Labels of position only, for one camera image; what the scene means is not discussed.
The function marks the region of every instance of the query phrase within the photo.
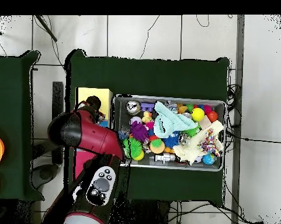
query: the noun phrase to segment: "electrical cord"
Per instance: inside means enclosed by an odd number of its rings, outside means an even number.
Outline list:
[[[160,17],[160,15],[158,15],[158,17],[156,18],[154,24],[147,30],[147,40],[148,40],[148,33],[149,31],[152,29],[152,27],[154,27],[156,21],[158,20],[158,18]],[[145,51],[145,47],[147,46],[147,40],[145,41],[145,44],[144,44],[144,48],[143,48],[143,53],[141,55],[141,57],[139,59],[141,59],[143,57],[143,54],[144,54],[144,51]]]

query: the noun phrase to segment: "yellow ball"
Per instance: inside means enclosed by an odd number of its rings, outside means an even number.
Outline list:
[[[201,108],[194,108],[191,111],[192,120],[201,121],[204,117],[204,111]]]
[[[144,152],[143,150],[141,151],[140,155],[138,155],[137,157],[134,158],[134,160],[142,160],[142,158],[144,157]]]

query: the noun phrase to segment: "metal pole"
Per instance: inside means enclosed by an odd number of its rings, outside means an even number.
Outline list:
[[[51,30],[48,28],[47,24],[43,21],[43,19],[39,16],[36,15],[35,16],[37,18],[37,20],[39,20],[40,24],[45,28],[45,30],[47,31],[47,33],[51,36],[51,38],[57,42],[56,37],[54,36],[54,34],[51,32]]]

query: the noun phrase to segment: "red ball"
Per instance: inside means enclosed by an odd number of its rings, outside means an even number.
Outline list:
[[[213,123],[217,120],[218,115],[215,111],[211,111],[207,114],[208,119]]]

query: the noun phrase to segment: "blue ball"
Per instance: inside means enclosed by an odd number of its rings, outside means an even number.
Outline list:
[[[213,154],[207,154],[203,156],[203,163],[206,165],[212,165],[216,160]]]
[[[153,135],[155,135],[154,131],[152,129],[149,129],[148,130],[148,136],[150,137],[150,136],[153,136]]]
[[[197,105],[197,107],[204,111],[204,106],[203,105]]]

